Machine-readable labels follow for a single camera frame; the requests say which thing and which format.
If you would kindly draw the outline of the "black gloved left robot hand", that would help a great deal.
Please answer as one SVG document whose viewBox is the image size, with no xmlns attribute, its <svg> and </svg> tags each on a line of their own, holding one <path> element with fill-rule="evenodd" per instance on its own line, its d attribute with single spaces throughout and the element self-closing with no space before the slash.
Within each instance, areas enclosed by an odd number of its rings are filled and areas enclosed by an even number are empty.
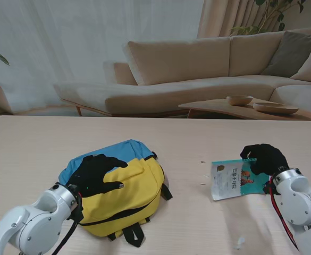
<svg viewBox="0 0 311 255">
<path fill-rule="evenodd" d="M 119 181 L 104 182 L 104 176 L 116 167 L 126 168 L 128 164 L 115 157 L 107 157 L 104 154 L 86 156 L 78 169 L 71 175 L 67 182 L 76 185 L 83 198 L 97 194 L 106 194 L 124 187 Z"/>
</svg>

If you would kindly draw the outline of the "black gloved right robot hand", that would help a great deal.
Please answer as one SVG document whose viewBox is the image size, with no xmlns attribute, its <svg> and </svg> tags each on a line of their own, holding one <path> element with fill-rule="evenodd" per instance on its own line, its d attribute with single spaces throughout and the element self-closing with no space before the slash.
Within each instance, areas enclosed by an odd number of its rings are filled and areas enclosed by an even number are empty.
<svg viewBox="0 0 311 255">
<path fill-rule="evenodd" d="M 245 146 L 240 156 L 242 159 L 256 159 L 251 165 L 251 171 L 255 175 L 264 173 L 272 176 L 290 168 L 282 152 L 270 144 Z"/>
</svg>

